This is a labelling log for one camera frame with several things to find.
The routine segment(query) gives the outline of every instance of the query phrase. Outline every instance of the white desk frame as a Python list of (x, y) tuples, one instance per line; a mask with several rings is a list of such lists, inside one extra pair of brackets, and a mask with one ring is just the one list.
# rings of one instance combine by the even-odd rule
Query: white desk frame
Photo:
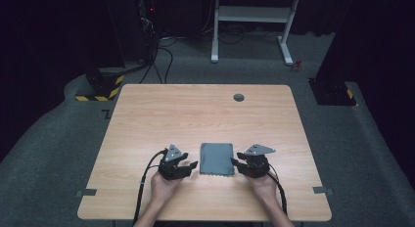
[(218, 30), (219, 21), (229, 22), (254, 22), (254, 23), (285, 23), (283, 36), (278, 36), (278, 44), (284, 56), (287, 66), (293, 64), (290, 51), (287, 47), (287, 37), (296, 14), (299, 0), (294, 0), (290, 8), (269, 7), (242, 7), (242, 6), (219, 6), (219, 0), (215, 2), (214, 10), (214, 32), (211, 46), (211, 61), (219, 61)]

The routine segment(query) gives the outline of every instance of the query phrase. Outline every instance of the person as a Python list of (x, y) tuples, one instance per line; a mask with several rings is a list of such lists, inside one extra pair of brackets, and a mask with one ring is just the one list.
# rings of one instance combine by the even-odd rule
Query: person
[[(251, 178), (249, 180), (254, 194), (259, 202), (263, 205), (266, 213), (271, 219), (274, 227), (293, 227), (294, 224), (284, 213), (278, 204), (276, 198), (276, 183), (271, 177), (265, 175), (260, 178)], [(152, 197), (143, 214), (138, 218), (134, 227), (152, 227), (159, 215), (162, 207), (173, 196), (174, 192), (183, 179), (165, 180), (161, 174), (156, 172), (152, 178)]]

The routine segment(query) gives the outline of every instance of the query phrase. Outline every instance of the gray cloth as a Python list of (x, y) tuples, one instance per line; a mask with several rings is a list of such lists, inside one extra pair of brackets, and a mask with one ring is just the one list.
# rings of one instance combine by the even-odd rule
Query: gray cloth
[(201, 174), (234, 175), (233, 146), (230, 143), (203, 143), (201, 145)]

